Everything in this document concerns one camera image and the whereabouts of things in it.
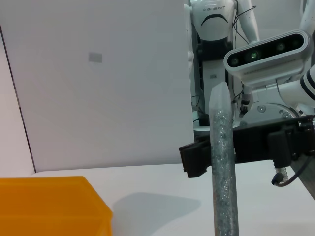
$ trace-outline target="clear tube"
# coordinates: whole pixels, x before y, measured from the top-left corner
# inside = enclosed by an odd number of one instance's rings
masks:
[[[232,108],[226,82],[213,87],[209,114],[215,235],[238,236]]]

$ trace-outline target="glitter tube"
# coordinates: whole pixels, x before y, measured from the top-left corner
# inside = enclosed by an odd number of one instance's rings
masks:
[[[232,108],[226,82],[212,88],[209,114],[215,236],[238,236]]]

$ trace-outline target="orange plastic container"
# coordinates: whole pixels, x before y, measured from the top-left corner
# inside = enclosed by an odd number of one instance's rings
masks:
[[[0,179],[0,236],[111,236],[112,217],[84,177]]]

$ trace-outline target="white table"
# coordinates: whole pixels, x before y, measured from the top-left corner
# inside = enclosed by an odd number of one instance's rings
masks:
[[[240,236],[315,235],[313,198],[300,180],[273,186],[274,174],[272,161],[236,165]],[[114,212],[114,236],[214,235],[211,171],[188,179],[182,165],[173,164],[33,176],[84,176]]]

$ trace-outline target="white humanoid robot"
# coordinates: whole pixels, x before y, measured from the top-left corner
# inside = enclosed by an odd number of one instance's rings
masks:
[[[192,23],[200,37],[195,56],[199,61],[203,94],[198,94],[198,100],[204,99],[204,113],[208,114],[207,103],[212,88],[222,81],[229,81],[223,59],[225,54],[233,49],[232,28],[235,11],[240,16],[240,24],[249,43],[259,41],[258,28],[254,12],[250,10],[252,9],[251,0],[191,0],[190,2],[191,7],[184,4],[188,47],[191,42]],[[193,66],[193,58],[193,52],[188,51],[189,71]],[[244,90],[245,93],[251,93],[251,89],[247,87]],[[207,125],[199,129],[209,131]]]
[[[241,118],[240,125],[314,114],[315,66],[296,81],[288,79],[304,71],[313,52],[314,17],[315,0],[308,0],[299,30],[226,54],[227,71],[252,87],[252,106]]]

